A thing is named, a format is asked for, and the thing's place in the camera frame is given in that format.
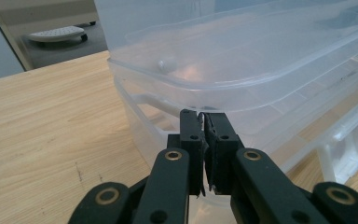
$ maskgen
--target floor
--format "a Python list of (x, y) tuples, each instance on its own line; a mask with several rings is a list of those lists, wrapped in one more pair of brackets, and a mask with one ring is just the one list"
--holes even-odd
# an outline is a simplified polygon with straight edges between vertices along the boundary
[(41, 47), (36, 42), (24, 37), (23, 42), (31, 57), (34, 68), (61, 63), (107, 50), (103, 29), (98, 21), (95, 25), (85, 23), (76, 26), (85, 30), (89, 38), (86, 42), (82, 42), (79, 37), (62, 42), (47, 43), (44, 47)]

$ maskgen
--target wooden tabletop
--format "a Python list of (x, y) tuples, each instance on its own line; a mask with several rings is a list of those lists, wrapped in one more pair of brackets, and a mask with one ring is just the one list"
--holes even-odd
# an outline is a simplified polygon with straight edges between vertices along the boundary
[[(0, 223), (66, 223), (105, 181), (149, 173), (108, 70), (108, 52), (0, 79)], [(316, 154), (289, 173), (311, 190)], [(358, 174), (348, 185), (358, 190)]]

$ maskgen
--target wooden table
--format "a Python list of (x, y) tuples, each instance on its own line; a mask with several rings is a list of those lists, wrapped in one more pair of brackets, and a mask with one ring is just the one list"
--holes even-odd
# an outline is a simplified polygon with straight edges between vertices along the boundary
[[(148, 175), (107, 58), (0, 79), (0, 223), (65, 223), (92, 187)], [(315, 153), (289, 176), (305, 189), (322, 181)]]

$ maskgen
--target transparent plastic box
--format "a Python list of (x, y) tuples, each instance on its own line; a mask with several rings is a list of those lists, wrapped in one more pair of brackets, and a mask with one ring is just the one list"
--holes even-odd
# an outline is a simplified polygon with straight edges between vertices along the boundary
[(187, 108), (225, 112), (285, 172), (314, 149), (326, 180), (358, 170), (358, 0), (95, 3), (150, 165)]

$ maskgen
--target plastic storage container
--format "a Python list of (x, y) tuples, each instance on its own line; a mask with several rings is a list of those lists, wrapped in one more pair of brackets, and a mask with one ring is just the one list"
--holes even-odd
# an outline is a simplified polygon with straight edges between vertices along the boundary
[(358, 0), (95, 2), (149, 164), (188, 108), (225, 112), (285, 172), (313, 149), (326, 180), (358, 169)]

